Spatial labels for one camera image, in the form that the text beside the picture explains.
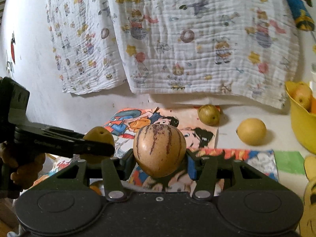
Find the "white muslin cloth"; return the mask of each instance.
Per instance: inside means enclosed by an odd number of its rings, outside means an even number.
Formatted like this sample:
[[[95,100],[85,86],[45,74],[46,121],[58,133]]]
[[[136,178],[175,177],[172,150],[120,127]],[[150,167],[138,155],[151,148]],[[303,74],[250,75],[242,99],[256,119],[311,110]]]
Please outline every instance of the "white muslin cloth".
[[[63,91],[86,94],[126,81],[108,0],[46,0]]]
[[[53,26],[52,36],[65,47],[55,51],[57,64],[63,63],[63,81],[67,72],[67,79],[75,74],[76,83],[83,84],[76,84],[81,90],[77,93],[85,92],[87,82],[96,91],[126,81],[124,67],[133,93],[226,94],[276,108],[284,105],[284,82],[293,79],[299,54],[297,29],[286,0],[67,0],[68,16],[65,1],[58,12],[65,20],[58,21],[59,28]],[[100,9],[103,1],[107,1],[105,11]],[[53,21],[56,11],[48,7]],[[78,24],[83,34],[76,54],[72,42],[79,38]],[[58,37],[59,29],[68,32]],[[102,33],[109,36],[102,39]],[[84,73],[76,62],[80,58]],[[105,75],[102,60],[111,60]],[[94,61],[95,68],[90,66]],[[65,91],[73,92],[71,85],[67,80]]]

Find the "yellow bowl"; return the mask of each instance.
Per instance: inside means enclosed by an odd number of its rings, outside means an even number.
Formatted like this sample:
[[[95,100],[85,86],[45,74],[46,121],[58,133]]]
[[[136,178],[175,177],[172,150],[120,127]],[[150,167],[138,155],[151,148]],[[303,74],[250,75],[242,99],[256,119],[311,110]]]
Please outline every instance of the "yellow bowl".
[[[299,143],[311,153],[316,154],[316,114],[309,113],[291,97],[296,87],[301,84],[306,85],[303,82],[288,81],[285,83],[286,92],[291,103],[292,130]]]

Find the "metal screw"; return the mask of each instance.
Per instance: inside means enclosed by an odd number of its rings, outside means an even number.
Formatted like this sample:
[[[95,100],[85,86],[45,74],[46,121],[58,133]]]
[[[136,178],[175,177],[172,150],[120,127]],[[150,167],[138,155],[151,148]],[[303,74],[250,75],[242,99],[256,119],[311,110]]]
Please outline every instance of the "metal screw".
[[[209,191],[197,191],[194,195],[199,199],[206,199],[211,196]]]
[[[124,196],[124,193],[122,191],[110,191],[109,197],[111,199],[120,199]]]

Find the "star print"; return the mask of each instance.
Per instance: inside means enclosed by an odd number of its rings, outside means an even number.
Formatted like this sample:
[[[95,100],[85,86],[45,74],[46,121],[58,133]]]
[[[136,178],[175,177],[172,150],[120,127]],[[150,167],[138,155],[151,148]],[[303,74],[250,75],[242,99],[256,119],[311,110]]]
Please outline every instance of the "star print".
[[[136,54],[136,47],[135,46],[131,46],[131,45],[127,45],[127,49],[126,52],[128,53],[128,55],[131,57],[133,56],[133,54]]]
[[[252,62],[253,65],[260,63],[260,55],[258,53],[253,52],[253,51],[248,56],[248,59]]]

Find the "pepino melon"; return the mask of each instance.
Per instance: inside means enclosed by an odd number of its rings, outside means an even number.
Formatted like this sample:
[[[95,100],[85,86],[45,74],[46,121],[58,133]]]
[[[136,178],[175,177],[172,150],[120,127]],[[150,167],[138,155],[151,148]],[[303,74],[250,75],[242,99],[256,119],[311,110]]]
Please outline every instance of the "pepino melon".
[[[151,177],[164,177],[181,164],[186,150],[183,134],[170,125],[147,125],[137,132],[133,152],[140,168]]]

